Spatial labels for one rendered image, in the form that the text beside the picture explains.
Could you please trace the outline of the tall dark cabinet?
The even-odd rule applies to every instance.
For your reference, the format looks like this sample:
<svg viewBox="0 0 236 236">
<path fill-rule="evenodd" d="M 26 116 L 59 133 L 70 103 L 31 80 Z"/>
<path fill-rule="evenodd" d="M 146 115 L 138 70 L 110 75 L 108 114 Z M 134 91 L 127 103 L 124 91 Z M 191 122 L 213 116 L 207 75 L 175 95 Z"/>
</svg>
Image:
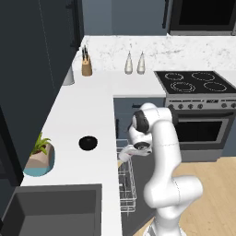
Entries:
<svg viewBox="0 0 236 236">
<path fill-rule="evenodd" d="M 19 186 L 77 53 L 72 0 L 0 0 L 0 178 Z M 77 0 L 84 37 L 82 0 Z"/>
</svg>

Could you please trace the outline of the potted green plant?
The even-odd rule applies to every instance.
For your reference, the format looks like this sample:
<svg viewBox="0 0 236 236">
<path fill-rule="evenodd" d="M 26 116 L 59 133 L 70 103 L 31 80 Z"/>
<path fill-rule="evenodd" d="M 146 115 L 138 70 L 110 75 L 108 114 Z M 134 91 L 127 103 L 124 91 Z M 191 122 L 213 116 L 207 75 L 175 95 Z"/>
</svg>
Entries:
<svg viewBox="0 0 236 236">
<path fill-rule="evenodd" d="M 30 153 L 24 173 L 32 177 L 40 177 L 52 170 L 54 165 L 54 146 L 50 138 L 42 138 L 39 134 Z"/>
</svg>

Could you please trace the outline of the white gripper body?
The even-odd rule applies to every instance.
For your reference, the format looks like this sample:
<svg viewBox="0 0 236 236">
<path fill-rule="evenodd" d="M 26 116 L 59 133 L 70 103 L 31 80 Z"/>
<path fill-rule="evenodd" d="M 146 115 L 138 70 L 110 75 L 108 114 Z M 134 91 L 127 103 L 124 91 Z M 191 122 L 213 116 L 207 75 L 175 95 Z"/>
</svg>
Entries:
<svg viewBox="0 0 236 236">
<path fill-rule="evenodd" d="M 120 151 L 118 158 L 122 162 L 127 162 L 134 155 L 134 153 L 135 153 L 134 147 L 132 145 L 128 145 Z"/>
</svg>

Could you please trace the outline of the oven door with window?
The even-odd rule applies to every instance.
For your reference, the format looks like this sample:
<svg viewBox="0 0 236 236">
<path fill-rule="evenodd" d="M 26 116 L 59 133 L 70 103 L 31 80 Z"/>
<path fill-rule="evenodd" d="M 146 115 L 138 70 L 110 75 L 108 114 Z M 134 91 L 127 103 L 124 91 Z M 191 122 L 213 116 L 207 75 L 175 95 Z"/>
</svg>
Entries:
<svg viewBox="0 0 236 236">
<path fill-rule="evenodd" d="M 235 116 L 223 118 L 187 118 L 179 119 L 175 125 L 181 150 L 214 150 L 221 149 L 221 142 L 228 126 L 236 118 L 234 110 L 178 111 L 184 113 L 226 113 L 234 112 Z"/>
</svg>

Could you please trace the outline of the black microwave oven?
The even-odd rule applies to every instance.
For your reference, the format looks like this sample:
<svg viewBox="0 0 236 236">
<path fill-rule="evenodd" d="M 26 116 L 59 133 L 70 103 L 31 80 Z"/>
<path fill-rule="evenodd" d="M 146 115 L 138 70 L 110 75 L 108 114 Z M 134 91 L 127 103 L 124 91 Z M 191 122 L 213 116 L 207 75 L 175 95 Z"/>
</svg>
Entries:
<svg viewBox="0 0 236 236">
<path fill-rule="evenodd" d="M 168 33 L 236 36 L 236 0 L 171 0 Z"/>
</svg>

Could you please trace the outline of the grey cup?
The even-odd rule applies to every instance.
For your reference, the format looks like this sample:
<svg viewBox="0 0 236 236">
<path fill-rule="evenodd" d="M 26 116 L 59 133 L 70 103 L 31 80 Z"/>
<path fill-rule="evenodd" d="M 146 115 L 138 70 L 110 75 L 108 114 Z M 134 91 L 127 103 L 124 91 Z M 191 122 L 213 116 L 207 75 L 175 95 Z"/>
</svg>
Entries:
<svg viewBox="0 0 236 236">
<path fill-rule="evenodd" d="M 73 85 L 74 83 L 75 83 L 75 80 L 74 80 L 73 69 L 72 69 L 72 67 L 69 67 L 68 72 L 65 76 L 65 80 L 63 82 L 63 85 L 70 86 L 70 85 Z"/>
</svg>

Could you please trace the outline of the dark grey dishwasher door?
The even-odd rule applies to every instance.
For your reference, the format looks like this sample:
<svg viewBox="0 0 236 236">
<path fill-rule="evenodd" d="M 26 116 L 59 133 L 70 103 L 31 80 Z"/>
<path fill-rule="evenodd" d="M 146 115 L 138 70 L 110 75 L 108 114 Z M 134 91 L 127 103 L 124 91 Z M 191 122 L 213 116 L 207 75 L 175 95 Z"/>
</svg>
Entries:
<svg viewBox="0 0 236 236">
<path fill-rule="evenodd" d="M 134 236 L 155 215 L 155 210 L 150 208 L 144 200 L 144 187 L 150 180 L 154 171 L 154 157 L 133 156 L 131 158 L 136 186 L 136 211 L 122 213 L 123 236 Z"/>
</svg>

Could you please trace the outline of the blue-grey base cabinet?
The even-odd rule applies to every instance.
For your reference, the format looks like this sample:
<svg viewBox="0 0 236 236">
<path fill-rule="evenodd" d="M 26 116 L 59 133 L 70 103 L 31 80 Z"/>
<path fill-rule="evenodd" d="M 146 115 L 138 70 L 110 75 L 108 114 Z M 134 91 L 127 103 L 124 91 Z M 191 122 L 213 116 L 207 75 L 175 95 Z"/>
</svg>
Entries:
<svg viewBox="0 0 236 236">
<path fill-rule="evenodd" d="M 221 142 L 221 157 L 236 157 L 236 120 L 227 130 Z"/>
</svg>

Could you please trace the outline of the stainless steel oven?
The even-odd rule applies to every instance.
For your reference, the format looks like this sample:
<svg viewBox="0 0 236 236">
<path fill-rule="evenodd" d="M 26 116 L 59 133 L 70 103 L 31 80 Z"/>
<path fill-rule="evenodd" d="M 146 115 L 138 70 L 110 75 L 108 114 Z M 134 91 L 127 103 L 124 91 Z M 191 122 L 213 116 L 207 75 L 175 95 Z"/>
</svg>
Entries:
<svg viewBox="0 0 236 236">
<path fill-rule="evenodd" d="M 174 110 L 176 113 L 178 111 L 203 111 L 203 110 L 234 110 L 236 108 L 231 108 L 232 103 L 236 103 L 236 100 L 233 98 L 222 99 L 222 98 L 211 98 L 211 99 L 189 99 L 189 98 L 167 98 L 165 100 L 165 106 L 168 107 L 170 104 L 173 104 Z M 227 108 L 222 108 L 221 104 L 227 103 Z M 178 105 L 182 104 L 183 108 L 180 110 Z M 193 104 L 194 108 L 192 110 L 188 109 L 188 105 Z M 203 108 L 200 110 L 197 108 L 198 104 L 203 104 Z M 182 161 L 183 162 L 205 162 L 205 161 L 216 161 L 221 156 L 222 149 L 214 150 L 181 150 Z"/>
</svg>

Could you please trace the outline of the dark grey sink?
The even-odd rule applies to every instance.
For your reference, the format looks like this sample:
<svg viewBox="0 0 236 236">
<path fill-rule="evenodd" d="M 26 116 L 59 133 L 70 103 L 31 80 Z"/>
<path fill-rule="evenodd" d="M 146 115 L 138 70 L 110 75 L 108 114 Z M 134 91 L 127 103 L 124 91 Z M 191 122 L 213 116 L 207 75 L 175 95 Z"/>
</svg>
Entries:
<svg viewBox="0 0 236 236">
<path fill-rule="evenodd" d="M 101 236 L 101 200 L 99 183 L 18 187 L 0 236 Z"/>
</svg>

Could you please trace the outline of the black bowl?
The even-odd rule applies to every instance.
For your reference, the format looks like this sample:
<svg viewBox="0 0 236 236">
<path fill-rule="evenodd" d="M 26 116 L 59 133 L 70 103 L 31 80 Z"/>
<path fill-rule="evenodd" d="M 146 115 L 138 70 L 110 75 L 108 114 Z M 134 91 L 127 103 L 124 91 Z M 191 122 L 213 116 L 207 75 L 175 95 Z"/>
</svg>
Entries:
<svg viewBox="0 0 236 236">
<path fill-rule="evenodd" d="M 79 139 L 78 145 L 85 151 L 91 151 L 98 145 L 98 139 L 95 136 L 83 136 Z"/>
</svg>

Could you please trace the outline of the silver shaker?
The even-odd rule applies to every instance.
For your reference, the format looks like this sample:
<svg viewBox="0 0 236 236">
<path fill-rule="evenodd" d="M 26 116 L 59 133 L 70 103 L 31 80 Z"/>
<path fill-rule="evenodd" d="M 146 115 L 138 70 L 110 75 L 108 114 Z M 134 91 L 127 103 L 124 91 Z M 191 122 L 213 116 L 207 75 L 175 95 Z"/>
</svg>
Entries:
<svg viewBox="0 0 236 236">
<path fill-rule="evenodd" d="M 131 75 L 133 73 L 133 62 L 132 62 L 131 53 L 128 53 L 128 55 L 127 55 L 127 59 L 125 62 L 125 67 L 124 67 L 124 72 L 127 75 Z"/>
<path fill-rule="evenodd" d="M 145 55 L 143 53 L 141 53 L 139 61 L 138 61 L 138 65 L 137 65 L 137 69 L 136 72 L 139 75 L 144 75 L 146 71 L 146 66 L 145 66 Z"/>
</svg>

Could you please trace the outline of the wooden knife block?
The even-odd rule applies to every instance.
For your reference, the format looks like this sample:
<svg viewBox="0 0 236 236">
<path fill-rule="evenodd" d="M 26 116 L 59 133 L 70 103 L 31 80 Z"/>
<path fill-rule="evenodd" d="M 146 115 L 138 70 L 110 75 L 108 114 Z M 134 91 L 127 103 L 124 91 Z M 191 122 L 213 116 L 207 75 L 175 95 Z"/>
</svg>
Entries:
<svg viewBox="0 0 236 236">
<path fill-rule="evenodd" d="M 90 60 L 88 49 L 86 46 L 82 48 L 81 72 L 84 77 L 90 77 L 92 75 L 91 60 Z"/>
</svg>

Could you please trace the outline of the black hob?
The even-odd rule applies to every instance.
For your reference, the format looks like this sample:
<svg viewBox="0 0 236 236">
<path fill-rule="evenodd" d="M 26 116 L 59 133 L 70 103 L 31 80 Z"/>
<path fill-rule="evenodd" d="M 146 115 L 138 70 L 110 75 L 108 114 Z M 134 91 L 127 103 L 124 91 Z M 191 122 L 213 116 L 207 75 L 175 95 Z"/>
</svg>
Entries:
<svg viewBox="0 0 236 236">
<path fill-rule="evenodd" d="M 214 71 L 155 71 L 154 74 L 169 94 L 236 93 L 236 88 Z"/>
</svg>

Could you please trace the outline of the blue-grey drawer front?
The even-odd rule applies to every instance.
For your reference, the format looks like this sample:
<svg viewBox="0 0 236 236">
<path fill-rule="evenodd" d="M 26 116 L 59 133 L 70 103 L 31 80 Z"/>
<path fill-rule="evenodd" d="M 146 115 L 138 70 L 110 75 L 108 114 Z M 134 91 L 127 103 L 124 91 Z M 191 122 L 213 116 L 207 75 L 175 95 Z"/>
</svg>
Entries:
<svg viewBox="0 0 236 236">
<path fill-rule="evenodd" d="M 164 98 L 114 98 L 113 105 L 116 138 L 129 138 L 128 127 L 132 121 L 134 112 L 139 110 L 139 108 L 132 108 L 133 104 L 139 104 L 142 106 L 144 103 L 150 102 L 155 104 L 157 107 L 163 107 L 164 101 Z"/>
</svg>

